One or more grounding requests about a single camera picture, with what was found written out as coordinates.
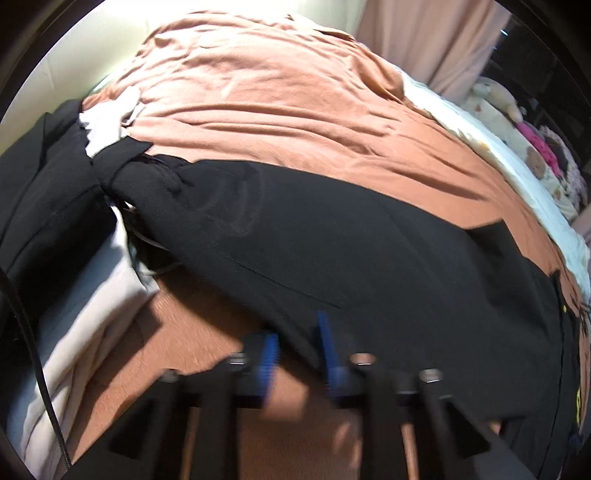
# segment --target black metal frame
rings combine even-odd
[[[534,479],[505,443],[445,390],[441,372],[391,372],[373,356],[360,354],[352,356],[349,365],[339,365],[326,316],[319,330],[330,397],[337,408],[355,408],[362,414],[360,480],[408,480],[401,431],[406,421],[414,425],[422,478]],[[188,376],[166,371],[64,480],[178,478],[189,408],[194,406],[201,412],[190,479],[238,480],[237,409],[263,405],[278,358],[276,345],[269,333],[253,335],[243,352],[209,371]]]

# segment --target black garment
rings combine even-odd
[[[558,304],[565,304],[558,274],[553,275],[552,282]],[[556,295],[543,297],[545,308],[555,308],[555,300]],[[501,437],[540,480],[558,478],[569,440],[577,430],[574,418],[580,384],[579,320],[569,309],[561,310],[551,328],[550,338],[554,339],[551,355],[560,362],[552,362],[546,371],[547,387],[533,393],[539,395],[543,405],[525,418],[505,422],[501,429]]]
[[[86,156],[70,100],[0,157],[0,267],[35,328],[40,315],[71,286],[106,237],[115,215]],[[22,368],[30,362],[10,308],[0,296],[1,422]]]
[[[134,205],[155,240],[260,314],[311,366],[320,366],[316,313],[326,310],[343,360],[370,352],[391,368],[436,367],[483,419],[536,415],[553,433],[570,432],[574,413],[559,409],[555,422],[556,402],[544,398],[574,405],[577,356],[563,338],[563,304],[503,223],[464,231],[342,181],[141,155],[149,146],[127,138],[95,157],[105,191]],[[548,442],[536,449],[546,462]]]

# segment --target wire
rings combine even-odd
[[[47,410],[47,415],[49,416],[49,421],[51,422],[53,431],[56,434],[61,457],[64,459],[66,468],[69,470],[72,467],[72,461],[70,460],[70,456],[66,450],[66,441],[64,440],[64,436],[61,432],[60,423],[57,421],[56,412],[53,410],[51,397],[49,395],[49,391],[47,390],[47,383],[45,382],[45,376],[43,375],[43,366],[41,365],[41,359],[39,358],[39,352],[37,351],[37,345],[35,344],[35,336],[33,334],[33,329],[31,328],[31,323],[29,322],[27,312],[25,311],[25,307],[23,306],[21,299],[18,297],[16,289],[12,285],[4,270],[1,268],[0,292],[6,297],[8,304],[14,312],[14,316],[17,318],[18,326],[21,329],[22,337],[24,338],[25,344],[27,345],[27,350],[29,351],[31,363],[33,363],[33,371],[35,372],[35,379],[37,380],[37,385],[39,387],[39,392],[41,393],[43,404]]]

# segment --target curtain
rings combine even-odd
[[[510,17],[493,0],[368,0],[356,38],[461,103]]]

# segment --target stuffed animal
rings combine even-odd
[[[519,111],[519,107],[517,107],[515,98],[499,82],[486,77],[478,77],[478,80],[472,86],[472,92],[484,98],[496,109],[506,113],[514,123],[520,124],[523,122],[523,116]]]

